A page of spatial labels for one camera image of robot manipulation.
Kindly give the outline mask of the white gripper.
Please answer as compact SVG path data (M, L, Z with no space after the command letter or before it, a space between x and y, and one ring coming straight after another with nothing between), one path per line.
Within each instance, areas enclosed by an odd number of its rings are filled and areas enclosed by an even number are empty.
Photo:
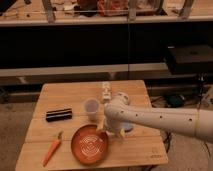
M102 118L97 125L96 131L98 133L104 132L104 128L108 132L114 133L116 135L120 135L122 139L125 139L126 137L125 130L123 128L121 129L119 127L114 127L113 125L110 125L106 122L104 123L104 118Z

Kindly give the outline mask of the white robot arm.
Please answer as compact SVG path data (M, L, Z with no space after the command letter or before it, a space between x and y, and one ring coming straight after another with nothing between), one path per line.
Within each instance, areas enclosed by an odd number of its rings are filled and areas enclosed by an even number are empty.
M191 108L151 108L129 104L129 97L118 92L104 106L104 119L97 130L119 135L123 123L134 123L213 144L213 111Z

